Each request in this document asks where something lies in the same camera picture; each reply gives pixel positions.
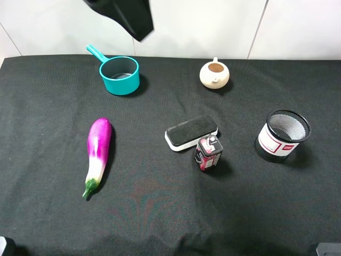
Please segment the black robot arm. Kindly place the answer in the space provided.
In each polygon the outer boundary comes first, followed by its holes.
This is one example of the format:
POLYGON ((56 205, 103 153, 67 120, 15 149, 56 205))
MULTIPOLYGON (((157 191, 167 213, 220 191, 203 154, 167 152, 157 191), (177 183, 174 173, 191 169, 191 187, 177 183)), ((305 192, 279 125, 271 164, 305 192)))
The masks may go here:
POLYGON ((148 0, 97 0, 85 3, 96 13, 120 24, 139 42, 154 30, 148 0))

